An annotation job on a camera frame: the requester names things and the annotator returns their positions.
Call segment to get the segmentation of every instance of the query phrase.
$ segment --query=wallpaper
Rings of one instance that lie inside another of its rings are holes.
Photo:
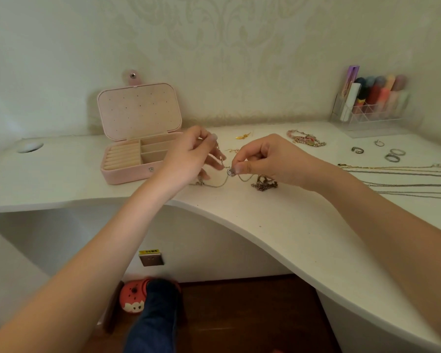
[[[0,118],[22,137],[99,134],[96,95],[177,92],[183,126],[324,120],[350,64],[405,73],[441,141],[441,0],[0,0]]]

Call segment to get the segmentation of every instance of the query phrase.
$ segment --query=leg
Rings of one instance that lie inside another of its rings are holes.
[[[171,282],[149,281],[144,310],[129,331],[124,353],[174,353],[180,298]]]

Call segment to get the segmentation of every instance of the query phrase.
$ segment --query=dark brown floor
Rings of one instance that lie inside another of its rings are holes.
[[[295,275],[182,284],[178,353],[340,352],[315,290]],[[118,353],[137,316],[121,309],[110,336],[82,353]]]

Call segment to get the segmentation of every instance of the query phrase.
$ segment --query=yellow warning sticker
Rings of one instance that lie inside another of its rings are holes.
[[[151,249],[151,250],[139,250],[139,255],[144,255],[144,254],[156,254],[159,253],[160,250],[158,249]]]

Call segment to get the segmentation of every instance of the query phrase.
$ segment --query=jewelry box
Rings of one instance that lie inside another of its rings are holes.
[[[104,133],[115,141],[105,149],[100,166],[108,184],[152,176],[181,134],[175,90],[167,83],[142,84],[135,71],[130,71],[128,78],[128,87],[98,94]]]

